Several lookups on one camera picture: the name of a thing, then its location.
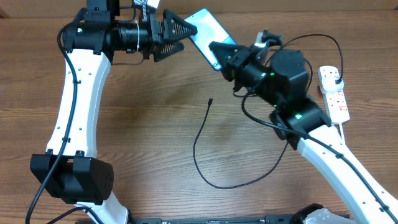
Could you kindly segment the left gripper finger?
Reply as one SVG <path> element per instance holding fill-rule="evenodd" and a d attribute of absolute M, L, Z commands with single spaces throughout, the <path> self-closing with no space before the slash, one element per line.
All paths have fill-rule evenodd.
<path fill-rule="evenodd" d="M 181 42 L 171 42 L 157 47 L 153 51 L 154 62 L 159 62 L 173 54 L 184 50 L 184 45 Z"/>
<path fill-rule="evenodd" d="M 165 9 L 162 19 L 162 31 L 165 41 L 179 41 L 197 34 L 197 27 L 183 20 L 172 11 Z"/>

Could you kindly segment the blue Samsung Galaxy smartphone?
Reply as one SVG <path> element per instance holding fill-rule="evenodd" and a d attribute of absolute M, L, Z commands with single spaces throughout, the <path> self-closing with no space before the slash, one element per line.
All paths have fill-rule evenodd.
<path fill-rule="evenodd" d="M 220 71 L 222 66 L 216 59 L 214 53 L 210 50 L 209 45 L 212 42 L 236 45 L 234 39 L 227 33 L 224 27 L 216 20 L 214 15 L 207 8 L 200 9 L 196 13 L 188 16 L 185 19 L 185 22 L 188 22 L 197 28 L 197 33 L 195 35 L 191 35 L 190 40 L 211 67 L 215 71 Z"/>

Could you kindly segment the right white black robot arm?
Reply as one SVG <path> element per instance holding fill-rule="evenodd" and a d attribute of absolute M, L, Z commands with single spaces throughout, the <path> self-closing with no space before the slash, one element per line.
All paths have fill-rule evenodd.
<path fill-rule="evenodd" d="M 274 107 L 275 129 L 324 176 L 357 223 L 397 223 L 397 199 L 372 177 L 344 144 L 325 112 L 308 96 L 308 71 L 298 50 L 276 40 L 250 47 L 212 42 L 209 45 L 225 79 L 245 87 Z"/>

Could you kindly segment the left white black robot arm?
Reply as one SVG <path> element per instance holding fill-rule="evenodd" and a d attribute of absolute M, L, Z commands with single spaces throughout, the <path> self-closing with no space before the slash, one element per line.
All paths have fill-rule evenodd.
<path fill-rule="evenodd" d="M 98 113 L 114 53 L 139 52 L 158 62 L 181 52 L 182 40 L 197 33 L 170 10 L 158 21 L 158 6 L 158 1 L 133 1 L 133 18 L 122 21 L 118 1 L 88 1 L 57 35 L 65 59 L 62 99 L 45 153 L 32 155 L 30 170 L 40 192 L 83 210 L 93 223 L 134 221 L 113 192 L 112 165 L 97 158 Z"/>

